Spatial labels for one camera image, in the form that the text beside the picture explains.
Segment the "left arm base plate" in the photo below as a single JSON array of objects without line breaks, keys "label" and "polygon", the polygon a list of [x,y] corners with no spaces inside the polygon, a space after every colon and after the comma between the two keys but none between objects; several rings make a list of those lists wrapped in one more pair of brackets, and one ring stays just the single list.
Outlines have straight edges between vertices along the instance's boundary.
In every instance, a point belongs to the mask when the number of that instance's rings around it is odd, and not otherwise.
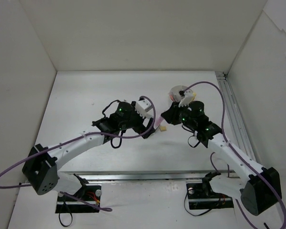
[{"label": "left arm base plate", "polygon": [[[90,184],[88,180],[77,176],[84,188],[77,191],[75,197],[88,202],[93,205],[100,205],[102,186],[100,184]],[[99,213],[98,209],[86,205],[80,201],[77,201],[71,197],[63,195],[57,197],[57,204],[55,214],[59,213]]]}]

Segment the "purple highlighter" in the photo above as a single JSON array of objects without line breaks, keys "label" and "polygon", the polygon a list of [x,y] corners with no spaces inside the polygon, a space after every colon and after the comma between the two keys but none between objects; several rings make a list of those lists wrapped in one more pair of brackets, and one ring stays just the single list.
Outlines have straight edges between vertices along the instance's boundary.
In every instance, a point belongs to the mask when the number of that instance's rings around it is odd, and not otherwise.
[{"label": "purple highlighter", "polygon": [[155,120],[154,127],[155,127],[155,128],[158,128],[158,127],[161,125],[162,121],[163,121],[163,117],[159,116],[159,117]]}]

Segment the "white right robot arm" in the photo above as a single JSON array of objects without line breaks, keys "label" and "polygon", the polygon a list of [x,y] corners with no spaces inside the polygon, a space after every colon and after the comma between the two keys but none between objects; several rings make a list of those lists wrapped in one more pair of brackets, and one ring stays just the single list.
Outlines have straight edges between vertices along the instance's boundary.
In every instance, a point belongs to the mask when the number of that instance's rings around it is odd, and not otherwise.
[{"label": "white right robot arm", "polygon": [[236,147],[222,128],[205,115],[204,103],[193,101],[188,106],[179,106],[173,102],[161,117],[168,124],[182,124],[192,131],[199,143],[216,153],[240,177],[237,182],[219,172],[208,173],[201,185],[204,195],[226,194],[238,199],[254,216],[275,205],[282,197],[279,173],[273,167],[265,168],[255,162]]}]

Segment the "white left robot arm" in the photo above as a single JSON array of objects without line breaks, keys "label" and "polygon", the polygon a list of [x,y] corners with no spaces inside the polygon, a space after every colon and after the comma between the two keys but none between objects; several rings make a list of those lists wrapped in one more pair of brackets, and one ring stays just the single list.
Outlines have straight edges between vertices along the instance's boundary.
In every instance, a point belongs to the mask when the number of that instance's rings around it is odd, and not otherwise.
[{"label": "white left robot arm", "polygon": [[88,182],[76,174],[60,172],[60,169],[80,154],[112,143],[114,138],[122,138],[128,129],[147,138],[154,132],[154,118],[148,114],[153,109],[153,103],[146,98],[131,103],[119,101],[114,113],[94,121],[76,138],[53,147],[40,144],[32,147],[22,172],[38,195],[55,190],[80,200],[86,194]]}]

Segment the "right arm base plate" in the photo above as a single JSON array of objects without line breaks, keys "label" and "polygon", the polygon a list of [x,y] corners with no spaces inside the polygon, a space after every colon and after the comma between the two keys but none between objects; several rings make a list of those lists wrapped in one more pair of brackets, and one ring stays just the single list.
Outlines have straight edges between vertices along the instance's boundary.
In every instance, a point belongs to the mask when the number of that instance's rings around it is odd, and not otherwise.
[{"label": "right arm base plate", "polygon": [[198,217],[214,209],[234,208],[231,197],[215,193],[211,189],[209,182],[220,174],[219,172],[210,172],[198,183],[186,183],[184,209],[187,213]]}]

